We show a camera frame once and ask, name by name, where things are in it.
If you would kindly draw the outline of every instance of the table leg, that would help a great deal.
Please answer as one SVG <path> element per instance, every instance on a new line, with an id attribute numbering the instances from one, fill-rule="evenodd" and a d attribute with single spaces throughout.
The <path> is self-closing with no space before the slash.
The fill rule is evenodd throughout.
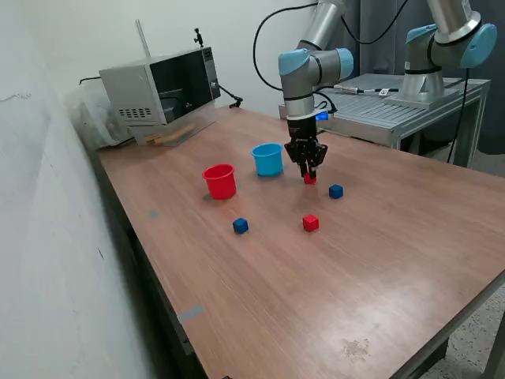
<path id="1" fill-rule="evenodd" d="M 505 314 L 499 324 L 495 343 L 492 345 L 488 364 L 484 371 L 483 379 L 504 379 L 505 378 Z"/>
<path id="2" fill-rule="evenodd" d="M 468 168 L 472 166 L 481 134 L 486 99 L 487 96 L 482 96 L 480 101 L 471 103 L 465 108 L 454 152 L 455 165 Z"/>

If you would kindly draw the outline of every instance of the white wall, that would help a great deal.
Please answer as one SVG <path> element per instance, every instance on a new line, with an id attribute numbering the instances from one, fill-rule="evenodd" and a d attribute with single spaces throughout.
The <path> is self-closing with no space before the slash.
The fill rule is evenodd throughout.
<path id="1" fill-rule="evenodd" d="M 0 1 L 0 377 L 155 377 L 129 247 L 14 1 Z"/>
<path id="2" fill-rule="evenodd" d="M 195 47 L 193 29 L 214 49 L 220 83 L 243 97 L 243 107 L 277 115 L 282 95 L 265 86 L 253 67 L 253 38 L 271 12 L 310 0 L 17 0 L 47 61 L 60 96 L 82 77 L 144 57 L 134 21 L 140 18 L 152 55 Z M 270 19 L 258 41 L 264 76 L 280 85 L 277 57 L 292 50 L 312 10 Z M 219 105 L 231 103 L 223 94 Z"/>

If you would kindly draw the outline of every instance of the robotic arm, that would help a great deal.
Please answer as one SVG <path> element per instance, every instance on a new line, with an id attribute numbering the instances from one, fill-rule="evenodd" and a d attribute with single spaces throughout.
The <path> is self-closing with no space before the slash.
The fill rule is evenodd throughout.
<path id="1" fill-rule="evenodd" d="M 323 51 L 346 4 L 352 0 L 319 0 L 312 23 L 297 50 L 279 56 L 279 74 L 291 141 L 285 144 L 301 176 L 316 177 L 327 146 L 316 136 L 314 87 L 348 77 L 354 68 L 347 49 Z M 442 67 L 473 68 L 492 53 L 496 26 L 482 24 L 469 0 L 427 0 L 435 24 L 416 28 L 407 35 L 405 79 L 400 96 L 429 101 L 444 95 Z"/>
<path id="2" fill-rule="evenodd" d="M 300 166 L 301 176 L 316 177 L 327 146 L 317 140 L 313 89 L 325 82 L 348 77 L 354 68 L 347 49 L 323 51 L 346 7 L 345 0 L 320 0 L 312 23 L 297 50 L 279 56 L 279 73 L 286 105 L 291 142 L 285 144 L 291 160 Z"/>
<path id="3" fill-rule="evenodd" d="M 411 30 L 406 40 L 403 99 L 432 102 L 444 96 L 442 67 L 472 69 L 491 55 L 497 30 L 482 24 L 469 0 L 427 0 L 435 24 Z"/>

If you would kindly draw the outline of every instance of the red cup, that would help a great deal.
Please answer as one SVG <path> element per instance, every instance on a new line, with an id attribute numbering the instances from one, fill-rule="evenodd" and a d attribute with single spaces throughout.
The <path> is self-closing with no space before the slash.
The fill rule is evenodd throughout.
<path id="1" fill-rule="evenodd" d="M 231 164 L 218 164 L 204 171 L 202 176 L 207 181 L 208 191 L 216 200 L 228 199 L 235 195 L 234 167 Z"/>

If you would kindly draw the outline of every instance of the concrete floor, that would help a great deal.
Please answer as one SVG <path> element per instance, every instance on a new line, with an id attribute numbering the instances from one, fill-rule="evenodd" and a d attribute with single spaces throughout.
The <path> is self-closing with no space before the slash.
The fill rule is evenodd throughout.
<path id="1" fill-rule="evenodd" d="M 448 149 L 443 149 L 433 158 L 445 161 L 447 154 Z M 505 178 L 505 155 L 486 156 L 477 152 L 473 169 Z M 434 365 L 422 379 L 479 378 L 484 372 L 504 310 L 505 286 L 452 335 L 446 358 Z"/>

